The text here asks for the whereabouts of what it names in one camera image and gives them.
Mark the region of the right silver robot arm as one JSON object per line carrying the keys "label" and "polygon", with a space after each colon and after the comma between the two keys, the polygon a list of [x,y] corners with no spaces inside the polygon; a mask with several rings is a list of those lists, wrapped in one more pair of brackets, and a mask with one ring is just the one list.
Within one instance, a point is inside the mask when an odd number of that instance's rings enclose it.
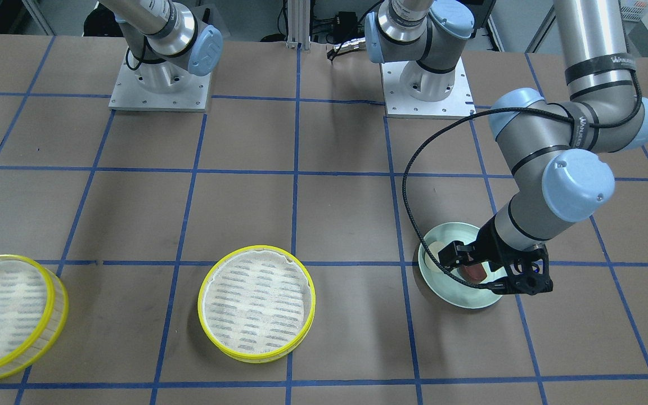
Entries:
{"label": "right silver robot arm", "polygon": [[101,1],[128,44],[122,73],[157,95],[203,90],[223,54],[223,34],[183,3]]}

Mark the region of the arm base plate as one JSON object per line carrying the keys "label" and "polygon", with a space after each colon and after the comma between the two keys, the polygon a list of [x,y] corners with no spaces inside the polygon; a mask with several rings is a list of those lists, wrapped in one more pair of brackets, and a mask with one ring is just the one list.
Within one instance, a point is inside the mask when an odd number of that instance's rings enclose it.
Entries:
{"label": "arm base plate", "polygon": [[205,113],[213,74],[195,76],[173,65],[141,64],[128,51],[111,92],[109,108],[126,112]]}
{"label": "arm base plate", "polygon": [[461,58],[445,74],[424,71],[416,61],[385,62],[380,67],[389,118],[457,120],[475,113]]}

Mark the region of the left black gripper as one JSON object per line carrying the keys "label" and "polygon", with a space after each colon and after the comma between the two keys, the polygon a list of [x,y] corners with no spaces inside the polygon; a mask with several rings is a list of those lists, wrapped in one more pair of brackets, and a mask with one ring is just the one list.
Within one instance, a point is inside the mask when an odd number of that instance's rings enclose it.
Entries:
{"label": "left black gripper", "polygon": [[494,268],[506,269],[506,276],[489,283],[489,289],[497,295],[537,295],[554,289],[547,248],[543,244],[525,250],[509,246],[498,234],[495,218],[479,229],[470,246],[461,241],[447,244],[440,251],[439,260],[441,269],[458,276],[458,269],[463,265],[488,262]]}

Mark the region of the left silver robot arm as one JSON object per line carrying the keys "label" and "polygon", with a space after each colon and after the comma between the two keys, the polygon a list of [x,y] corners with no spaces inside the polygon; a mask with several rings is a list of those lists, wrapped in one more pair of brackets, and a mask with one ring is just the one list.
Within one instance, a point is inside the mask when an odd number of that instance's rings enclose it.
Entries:
{"label": "left silver robot arm", "polygon": [[[550,292],[547,242],[591,217],[610,200],[614,173],[599,159],[648,142],[648,99],[628,53],[618,1],[555,1],[569,99],[549,103],[535,89],[503,95],[486,112],[519,192],[472,242],[437,247],[422,235],[421,269],[465,288],[497,295]],[[470,37],[471,11],[457,1],[383,1],[365,21],[371,62],[404,61],[412,97],[438,102],[453,84],[455,64]]]}

